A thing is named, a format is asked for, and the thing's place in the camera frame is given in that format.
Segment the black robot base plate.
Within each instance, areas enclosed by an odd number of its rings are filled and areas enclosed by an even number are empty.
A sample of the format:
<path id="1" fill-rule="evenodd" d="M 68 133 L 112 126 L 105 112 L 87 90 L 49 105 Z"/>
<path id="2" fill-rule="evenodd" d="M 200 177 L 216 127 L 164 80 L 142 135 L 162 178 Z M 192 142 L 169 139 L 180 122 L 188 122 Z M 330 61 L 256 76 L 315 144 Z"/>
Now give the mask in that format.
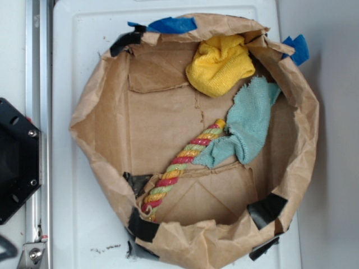
<path id="1" fill-rule="evenodd" d="M 40 134 L 24 115 L 1 98 L 1 224 L 40 187 Z"/>

